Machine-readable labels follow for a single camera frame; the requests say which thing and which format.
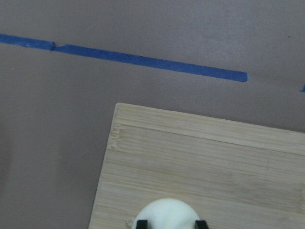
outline wood grain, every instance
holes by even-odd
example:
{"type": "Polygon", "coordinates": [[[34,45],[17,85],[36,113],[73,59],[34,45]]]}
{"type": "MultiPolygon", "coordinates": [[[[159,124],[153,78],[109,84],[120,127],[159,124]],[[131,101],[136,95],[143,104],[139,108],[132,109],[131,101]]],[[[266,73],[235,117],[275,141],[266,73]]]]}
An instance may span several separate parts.
{"type": "Polygon", "coordinates": [[[117,104],[89,228],[126,228],[159,198],[211,229],[305,229],[305,134],[117,104]]]}

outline blue tape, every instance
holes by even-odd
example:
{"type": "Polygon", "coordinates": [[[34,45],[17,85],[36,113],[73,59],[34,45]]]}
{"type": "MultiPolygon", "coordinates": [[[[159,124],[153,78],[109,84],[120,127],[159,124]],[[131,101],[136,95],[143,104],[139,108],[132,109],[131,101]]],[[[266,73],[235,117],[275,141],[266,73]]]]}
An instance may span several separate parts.
{"type": "Polygon", "coordinates": [[[102,60],[130,63],[130,64],[136,64],[136,65],[147,66],[152,68],[159,68],[159,69],[190,73],[196,75],[204,75],[204,76],[210,76],[210,77],[234,80],[240,82],[245,82],[248,80],[248,75],[247,73],[244,72],[206,67],[206,66],[190,64],[190,63],[168,61],[168,60],[162,60],[162,59],[150,58],[144,56],[137,56],[137,55],[125,54],[121,52],[112,52],[101,49],[86,48],[86,47],[70,45],[70,44],[66,44],[63,46],[56,46],[54,42],[50,42],[50,41],[42,41],[37,39],[17,37],[6,34],[0,34],[0,42],[6,44],[25,46],[28,48],[51,50],[55,52],[63,52],[78,56],[86,56],[86,57],[92,57],[102,60]]]}

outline white round object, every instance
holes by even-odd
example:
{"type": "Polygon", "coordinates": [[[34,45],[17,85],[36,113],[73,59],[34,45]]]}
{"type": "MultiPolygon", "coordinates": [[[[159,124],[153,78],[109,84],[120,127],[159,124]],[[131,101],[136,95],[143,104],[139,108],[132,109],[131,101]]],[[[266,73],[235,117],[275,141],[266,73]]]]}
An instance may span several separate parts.
{"type": "Polygon", "coordinates": [[[197,213],[186,203],[177,199],[159,199],[147,205],[133,222],[148,220],[150,229],[194,229],[197,213]]]}

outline gray surface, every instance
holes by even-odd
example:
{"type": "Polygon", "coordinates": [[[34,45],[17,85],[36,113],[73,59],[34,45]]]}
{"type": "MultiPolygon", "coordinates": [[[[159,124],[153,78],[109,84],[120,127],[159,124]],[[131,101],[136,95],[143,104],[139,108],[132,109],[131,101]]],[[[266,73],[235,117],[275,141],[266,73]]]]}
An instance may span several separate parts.
{"type": "Polygon", "coordinates": [[[1,1],[1,33],[249,73],[0,44],[0,228],[85,229],[117,102],[305,132],[303,1],[1,1]]]}

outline blue tape strip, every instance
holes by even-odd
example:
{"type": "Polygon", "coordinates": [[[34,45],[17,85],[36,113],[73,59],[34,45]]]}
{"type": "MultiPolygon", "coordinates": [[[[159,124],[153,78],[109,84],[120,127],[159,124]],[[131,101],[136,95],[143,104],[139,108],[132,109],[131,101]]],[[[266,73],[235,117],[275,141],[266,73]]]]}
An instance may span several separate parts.
{"type": "Polygon", "coordinates": [[[125,54],[121,52],[112,52],[101,49],[86,48],[86,47],[70,45],[70,44],[66,44],[63,46],[56,46],[54,42],[50,42],[50,41],[42,41],[37,39],[17,37],[6,34],[0,34],[0,42],[6,44],[25,46],[29,48],[51,50],[56,52],[78,55],[78,56],[86,56],[86,57],[92,57],[92,58],[109,60],[109,61],[130,63],[141,66],[166,69],[166,70],[190,73],[196,75],[204,75],[204,76],[210,76],[210,77],[216,77],[216,78],[234,80],[240,82],[245,82],[248,80],[248,75],[247,73],[244,72],[206,67],[206,66],[190,64],[190,63],[167,61],[156,58],[125,54]]]}

